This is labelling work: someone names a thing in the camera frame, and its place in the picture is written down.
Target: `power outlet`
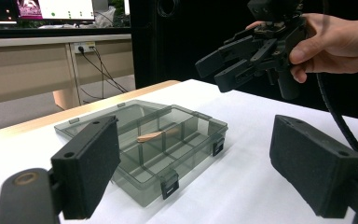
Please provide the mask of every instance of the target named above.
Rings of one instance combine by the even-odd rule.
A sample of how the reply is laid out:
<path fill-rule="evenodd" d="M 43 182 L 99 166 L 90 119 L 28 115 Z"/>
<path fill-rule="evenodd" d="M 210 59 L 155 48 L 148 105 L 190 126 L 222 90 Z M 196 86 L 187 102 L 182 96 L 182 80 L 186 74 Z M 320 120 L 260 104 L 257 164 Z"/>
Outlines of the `power outlet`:
<path fill-rule="evenodd" d="M 88 41 L 88 42 L 78 42 L 74 43 L 75 46 L 75 53 L 81 53 L 80 49 L 83 48 L 83 52 L 94 52 L 95 48 L 95 42 L 94 41 Z"/>

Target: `white table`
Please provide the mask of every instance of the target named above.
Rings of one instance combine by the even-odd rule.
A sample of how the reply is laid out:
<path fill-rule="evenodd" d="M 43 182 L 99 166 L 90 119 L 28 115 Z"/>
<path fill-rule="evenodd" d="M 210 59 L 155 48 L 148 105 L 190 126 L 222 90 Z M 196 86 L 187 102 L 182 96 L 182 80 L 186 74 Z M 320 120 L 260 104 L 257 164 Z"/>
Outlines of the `white table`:
<path fill-rule="evenodd" d="M 109 184 L 91 219 L 63 220 L 61 215 L 62 222 L 351 223 L 351 209 L 345 219 L 316 217 L 269 160 L 276 114 L 302 119 L 348 145 L 330 114 L 239 91 L 221 93 L 215 85 L 196 80 L 137 99 L 180 105 L 226 122 L 225 149 L 205 171 L 196 168 L 182 178 L 179 190 L 165 201 L 160 197 L 143 208 L 118 186 Z M 345 120 L 358 139 L 358 119 Z M 19 171 L 51 167 L 50 157 L 67 142 L 53 128 L 61 122 L 0 138 L 0 186 Z"/>

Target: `box latch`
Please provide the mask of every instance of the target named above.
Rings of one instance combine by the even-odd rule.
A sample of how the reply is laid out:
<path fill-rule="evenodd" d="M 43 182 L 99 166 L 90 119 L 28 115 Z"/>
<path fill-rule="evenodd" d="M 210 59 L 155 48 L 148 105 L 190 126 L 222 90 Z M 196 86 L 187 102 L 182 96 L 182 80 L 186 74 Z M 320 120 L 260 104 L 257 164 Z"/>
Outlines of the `box latch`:
<path fill-rule="evenodd" d="M 217 154 L 219 154 L 219 152 L 221 150 L 223 150 L 224 144 L 225 144 L 225 139 L 224 138 L 222 138 L 219 141 L 213 143 L 212 155 L 216 156 Z"/>
<path fill-rule="evenodd" d="M 167 199 L 177 189 L 179 189 L 179 174 L 171 169 L 166 174 L 159 177 L 161 182 L 162 199 Z"/>

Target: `transparent plastic box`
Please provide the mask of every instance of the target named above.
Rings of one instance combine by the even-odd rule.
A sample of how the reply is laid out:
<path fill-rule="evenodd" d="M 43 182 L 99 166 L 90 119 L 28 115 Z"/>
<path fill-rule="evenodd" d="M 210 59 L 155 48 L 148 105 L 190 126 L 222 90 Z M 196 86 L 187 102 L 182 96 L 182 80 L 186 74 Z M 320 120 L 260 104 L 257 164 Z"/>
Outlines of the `transparent plastic box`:
<path fill-rule="evenodd" d="M 199 112 L 143 101 L 128 102 L 115 109 L 116 112 L 104 110 L 97 115 L 116 114 L 118 118 L 121 163 L 112 179 L 141 206 L 148 206 L 160 195 L 168 198 L 179 188 L 183 176 L 223 149 L 227 124 Z M 55 128 L 70 137 L 95 118 L 90 114 Z M 150 133 L 158 135 L 138 142 L 139 136 Z"/>

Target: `electrical cord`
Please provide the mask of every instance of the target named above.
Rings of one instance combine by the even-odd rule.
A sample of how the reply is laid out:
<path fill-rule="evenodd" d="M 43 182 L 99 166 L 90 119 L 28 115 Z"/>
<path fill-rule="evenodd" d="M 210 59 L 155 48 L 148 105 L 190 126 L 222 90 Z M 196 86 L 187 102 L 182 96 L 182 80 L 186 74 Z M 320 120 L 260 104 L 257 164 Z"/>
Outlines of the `electrical cord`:
<path fill-rule="evenodd" d="M 328 0 L 323 0 L 323 11 L 324 15 L 328 13 Z M 351 129 L 348 127 L 344 118 L 342 118 L 342 114 L 338 112 L 337 108 L 331 103 L 330 97 L 328 96 L 326 85 L 325 85 L 325 75 L 321 73 L 316 74 L 319 90 L 321 92 L 322 98 L 324 100 L 324 104 L 326 105 L 328 111 L 332 115 L 334 121 L 336 122 L 338 128 L 344 134 L 346 140 L 350 144 L 351 148 L 358 152 L 358 141 L 351 132 Z"/>
<path fill-rule="evenodd" d="M 91 47 L 91 48 L 94 50 L 95 54 L 97 55 L 98 59 L 99 59 L 100 62 L 101 62 L 101 65 L 102 65 L 103 68 L 105 69 L 105 71 L 106 71 L 107 75 L 110 77 L 110 79 L 121 89 L 122 92 L 128 92 L 123 86 L 121 86 L 119 83 L 117 83 L 117 82 L 112 78 L 112 76 L 109 74 L 109 72 L 107 71 L 106 66 L 105 66 L 104 63 L 103 63 L 103 60 L 102 60 L 102 58 L 101 58 L 101 54 L 100 54 L 100 52 L 97 50 L 97 48 L 95 48 L 95 47 Z"/>
<path fill-rule="evenodd" d="M 109 20 L 110 21 L 110 23 L 111 23 L 111 25 L 113 26 L 113 21 L 112 20 L 110 20 L 107 16 L 105 16 L 103 13 L 101 13 L 101 12 L 94 12 L 94 15 L 95 14 L 100 14 L 101 16 L 103 16 L 103 17 L 105 17 L 107 20 Z"/>
<path fill-rule="evenodd" d="M 91 98 L 94 98 L 94 99 L 99 99 L 99 100 L 103 100 L 104 98 L 102 97 L 97 97 L 97 96 L 92 96 L 90 94 L 88 94 L 85 90 L 83 90 L 83 88 L 80 88 L 86 95 L 88 95 L 89 97 Z"/>
<path fill-rule="evenodd" d="M 111 82 L 109 82 L 108 80 L 106 80 L 107 83 L 109 83 L 111 86 L 115 87 L 116 89 L 118 89 L 119 91 L 121 92 L 128 92 L 125 88 L 123 88 L 120 84 L 118 84 L 116 81 L 113 80 L 112 76 L 108 73 L 108 75 L 106 73 L 103 72 L 102 69 L 100 69 L 97 65 L 95 65 L 92 61 L 90 61 L 90 59 L 88 57 L 86 57 L 85 53 L 84 53 L 84 50 L 81 50 L 82 47 L 79 47 L 79 50 L 81 52 L 81 54 L 83 55 L 83 57 L 91 64 L 93 65 L 98 71 L 101 72 L 101 74 L 103 74 L 105 77 L 108 77 L 109 79 L 108 80 L 111 80 L 113 81 L 115 84 L 112 84 Z M 103 67 L 105 68 L 106 72 L 107 72 L 107 69 L 106 67 L 104 66 L 102 60 L 100 59 L 100 62 L 101 64 L 103 65 Z"/>
<path fill-rule="evenodd" d="M 104 89 L 103 89 L 103 82 L 104 82 L 104 78 L 103 78 L 103 62 L 101 62 L 100 68 L 101 68 L 101 88 L 102 88 L 102 96 L 103 96 L 103 93 L 104 93 Z"/>

